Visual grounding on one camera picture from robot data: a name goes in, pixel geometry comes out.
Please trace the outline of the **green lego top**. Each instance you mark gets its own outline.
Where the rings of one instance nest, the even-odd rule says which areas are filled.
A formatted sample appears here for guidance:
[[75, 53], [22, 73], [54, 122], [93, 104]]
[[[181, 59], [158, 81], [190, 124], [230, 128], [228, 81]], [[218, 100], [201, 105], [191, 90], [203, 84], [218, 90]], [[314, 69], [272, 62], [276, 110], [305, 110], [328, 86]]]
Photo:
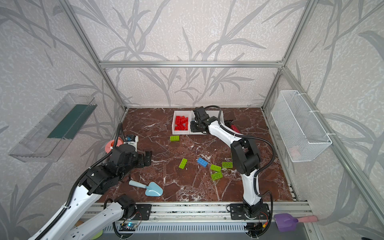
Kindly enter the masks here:
[[179, 142], [180, 141], [180, 136], [170, 136], [170, 141], [171, 142]]

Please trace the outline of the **green lego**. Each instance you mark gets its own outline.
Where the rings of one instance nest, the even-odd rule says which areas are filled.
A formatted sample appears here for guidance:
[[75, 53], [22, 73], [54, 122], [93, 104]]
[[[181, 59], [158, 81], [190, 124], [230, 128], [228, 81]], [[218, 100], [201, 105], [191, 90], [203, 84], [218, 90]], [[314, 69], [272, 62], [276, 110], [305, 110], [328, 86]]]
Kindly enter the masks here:
[[183, 158], [179, 164], [179, 168], [184, 169], [186, 167], [187, 162], [188, 160]]
[[234, 167], [232, 162], [222, 162], [222, 168], [224, 169], [232, 169]]
[[211, 179], [213, 180], [213, 181], [217, 181], [217, 180], [220, 180], [220, 179], [222, 179], [223, 178], [223, 174], [222, 174], [222, 172], [216, 172], [216, 173], [214, 173], [214, 174], [211, 174]]
[[212, 171], [215, 171], [215, 172], [220, 172], [222, 170], [222, 168], [220, 166], [217, 166], [217, 165], [211, 165], [210, 169]]
[[170, 141], [171, 142], [179, 142], [180, 141], [180, 136], [170, 136]]

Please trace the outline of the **blue lego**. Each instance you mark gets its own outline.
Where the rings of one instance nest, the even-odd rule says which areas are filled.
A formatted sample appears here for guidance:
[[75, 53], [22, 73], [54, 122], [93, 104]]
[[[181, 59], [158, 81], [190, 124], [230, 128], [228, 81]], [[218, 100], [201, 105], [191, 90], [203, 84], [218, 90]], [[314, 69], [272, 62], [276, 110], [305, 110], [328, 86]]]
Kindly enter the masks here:
[[197, 163], [198, 163], [199, 165], [201, 165], [202, 167], [204, 167], [204, 168], [206, 168], [207, 165], [208, 165], [208, 162], [205, 161], [205, 160], [202, 159], [202, 158], [199, 158], [199, 159], [197, 160]]

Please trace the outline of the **green lego bottom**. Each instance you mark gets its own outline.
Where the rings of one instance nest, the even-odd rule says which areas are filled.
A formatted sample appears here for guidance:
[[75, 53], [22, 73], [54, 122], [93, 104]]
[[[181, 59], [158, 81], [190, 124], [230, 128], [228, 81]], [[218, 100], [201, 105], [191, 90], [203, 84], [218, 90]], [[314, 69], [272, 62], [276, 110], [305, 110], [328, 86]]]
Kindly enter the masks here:
[[214, 173], [214, 174], [211, 174], [211, 179], [213, 180], [213, 181], [217, 181], [217, 180], [220, 180], [220, 179], [222, 179], [223, 178], [223, 174], [222, 174], [222, 172], [216, 172], [216, 173]]

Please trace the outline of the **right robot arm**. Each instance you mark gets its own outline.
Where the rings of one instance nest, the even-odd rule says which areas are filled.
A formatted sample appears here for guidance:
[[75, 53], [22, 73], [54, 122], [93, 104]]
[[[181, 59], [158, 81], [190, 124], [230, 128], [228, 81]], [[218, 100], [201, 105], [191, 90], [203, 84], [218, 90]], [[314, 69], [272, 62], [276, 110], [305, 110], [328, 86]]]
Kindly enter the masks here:
[[[273, 213], [273, 195], [271, 191], [260, 192], [259, 174], [267, 169], [276, 158], [276, 150], [269, 141], [243, 135], [226, 126], [221, 121], [222, 109], [218, 106], [199, 107], [193, 110], [195, 118], [190, 123], [193, 133], [205, 133], [217, 137], [231, 149], [231, 158], [235, 169], [240, 173], [243, 183], [243, 206], [248, 219], [256, 219], [260, 213]], [[272, 150], [270, 161], [263, 167], [261, 153], [256, 140], [266, 143]]]

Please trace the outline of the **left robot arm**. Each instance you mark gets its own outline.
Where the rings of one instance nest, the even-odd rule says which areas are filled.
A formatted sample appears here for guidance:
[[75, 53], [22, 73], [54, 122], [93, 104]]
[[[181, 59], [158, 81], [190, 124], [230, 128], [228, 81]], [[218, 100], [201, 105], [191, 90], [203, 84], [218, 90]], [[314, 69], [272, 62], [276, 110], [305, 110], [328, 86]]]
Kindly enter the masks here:
[[123, 194], [112, 200], [102, 212], [75, 229], [73, 234], [70, 232], [85, 211], [128, 173], [151, 165], [152, 152], [139, 154], [138, 141], [139, 138], [135, 135], [125, 136], [123, 124], [119, 123], [110, 151], [79, 176], [65, 204], [31, 239], [90, 238], [109, 224], [135, 217], [138, 213], [135, 201]]

